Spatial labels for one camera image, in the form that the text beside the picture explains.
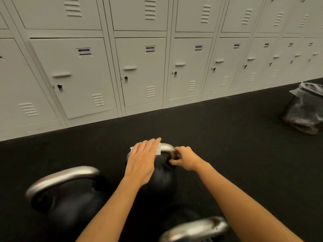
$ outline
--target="trash bin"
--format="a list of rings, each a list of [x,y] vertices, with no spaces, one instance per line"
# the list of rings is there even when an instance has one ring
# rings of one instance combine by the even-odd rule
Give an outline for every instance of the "trash bin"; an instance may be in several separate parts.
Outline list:
[[[294,98],[282,119],[300,132],[317,135],[316,126],[323,122],[323,86],[302,82],[289,92]]]

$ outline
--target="left hand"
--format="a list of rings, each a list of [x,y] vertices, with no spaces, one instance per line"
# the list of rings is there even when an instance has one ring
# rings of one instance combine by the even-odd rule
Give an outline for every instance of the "left hand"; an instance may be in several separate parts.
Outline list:
[[[146,184],[154,172],[156,150],[161,138],[137,143],[129,156],[124,177],[138,181],[140,186]]]

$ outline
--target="locker handle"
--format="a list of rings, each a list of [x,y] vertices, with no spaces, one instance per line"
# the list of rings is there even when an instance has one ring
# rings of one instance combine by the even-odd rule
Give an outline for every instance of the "locker handle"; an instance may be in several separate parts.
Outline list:
[[[179,63],[175,64],[175,66],[184,66],[184,65],[186,65],[186,63],[184,63],[184,62],[179,62]]]
[[[71,76],[70,72],[64,72],[64,73],[59,73],[59,74],[54,74],[53,77],[54,78],[59,78],[59,77],[68,77]]]
[[[137,67],[136,66],[126,66],[123,68],[124,70],[136,70]]]

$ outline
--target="hand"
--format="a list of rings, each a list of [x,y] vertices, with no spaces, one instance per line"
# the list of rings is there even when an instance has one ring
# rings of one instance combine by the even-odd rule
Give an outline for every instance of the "hand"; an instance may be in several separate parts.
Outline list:
[[[174,166],[182,166],[188,171],[196,171],[197,166],[204,162],[190,147],[175,147],[180,152],[182,158],[179,160],[169,160]]]
[[[140,187],[146,184],[154,172],[156,150],[161,138],[137,143],[129,156],[124,177],[138,181]]]

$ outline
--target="right hand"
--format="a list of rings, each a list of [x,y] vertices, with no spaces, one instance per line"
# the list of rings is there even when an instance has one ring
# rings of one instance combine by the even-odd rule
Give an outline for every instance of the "right hand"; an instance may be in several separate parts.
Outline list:
[[[180,152],[182,158],[179,160],[169,160],[174,166],[182,166],[185,170],[196,171],[197,166],[204,162],[190,147],[175,147]]]

